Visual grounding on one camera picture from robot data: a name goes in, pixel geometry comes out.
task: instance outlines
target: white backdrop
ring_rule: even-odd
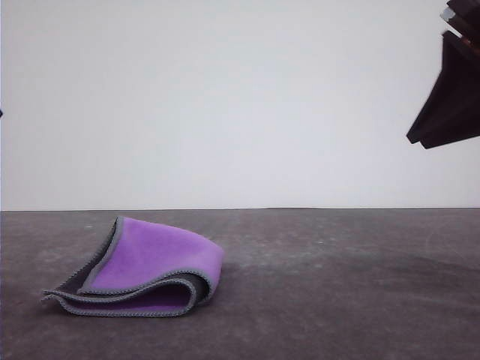
[[[4,0],[2,208],[479,206],[480,139],[405,137],[444,7]]]

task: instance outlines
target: towel fold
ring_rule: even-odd
[[[174,317],[213,296],[223,257],[194,232],[117,217],[90,261],[42,300],[77,315]]]

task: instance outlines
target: gray floor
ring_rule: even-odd
[[[226,251],[213,301],[168,319],[38,302],[116,215]],[[480,209],[7,212],[3,359],[480,359]]]

